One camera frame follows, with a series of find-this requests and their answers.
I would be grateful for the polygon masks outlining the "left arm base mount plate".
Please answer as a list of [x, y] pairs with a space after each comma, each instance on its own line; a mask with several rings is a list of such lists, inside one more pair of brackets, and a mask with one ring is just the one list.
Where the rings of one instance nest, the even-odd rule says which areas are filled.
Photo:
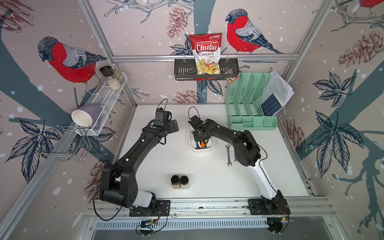
[[165, 217], [170, 213], [170, 200], [158, 200], [151, 202], [148, 208], [134, 206], [131, 207], [130, 217]]

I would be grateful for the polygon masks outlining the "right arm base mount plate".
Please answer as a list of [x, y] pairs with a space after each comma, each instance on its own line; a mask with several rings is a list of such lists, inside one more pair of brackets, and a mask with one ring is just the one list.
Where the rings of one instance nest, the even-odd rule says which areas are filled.
[[248, 199], [248, 209], [251, 215], [290, 215], [291, 210], [285, 199]]

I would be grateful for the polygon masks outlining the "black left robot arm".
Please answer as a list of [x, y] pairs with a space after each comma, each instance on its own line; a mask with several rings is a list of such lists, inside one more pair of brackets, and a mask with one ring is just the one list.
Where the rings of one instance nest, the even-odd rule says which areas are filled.
[[158, 144], [165, 145], [168, 134], [179, 130], [172, 113], [163, 108], [156, 110], [156, 116], [144, 128], [135, 144], [114, 164], [105, 164], [100, 178], [99, 199], [124, 208], [141, 207], [153, 209], [156, 195], [140, 190], [136, 173], [148, 155]]

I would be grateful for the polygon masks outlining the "white plastic storage box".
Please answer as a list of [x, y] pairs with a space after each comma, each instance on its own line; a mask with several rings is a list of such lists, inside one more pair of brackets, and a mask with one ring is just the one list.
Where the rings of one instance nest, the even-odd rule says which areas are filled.
[[191, 149], [196, 153], [202, 153], [212, 150], [215, 147], [215, 138], [211, 137], [207, 141], [195, 141], [194, 138], [194, 129], [193, 127], [188, 124], [188, 134], [189, 134], [189, 145]]

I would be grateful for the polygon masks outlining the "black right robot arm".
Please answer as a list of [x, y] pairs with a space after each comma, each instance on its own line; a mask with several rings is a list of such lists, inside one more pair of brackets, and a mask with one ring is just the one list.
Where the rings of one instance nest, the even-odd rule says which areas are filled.
[[206, 142], [211, 137], [220, 139], [234, 147], [235, 157], [242, 166], [250, 169], [261, 192], [263, 211], [272, 214], [291, 213], [287, 200], [282, 192], [273, 184], [264, 168], [261, 151], [263, 148], [256, 142], [250, 131], [235, 131], [223, 127], [211, 119], [201, 120], [193, 116], [189, 120], [197, 143]]

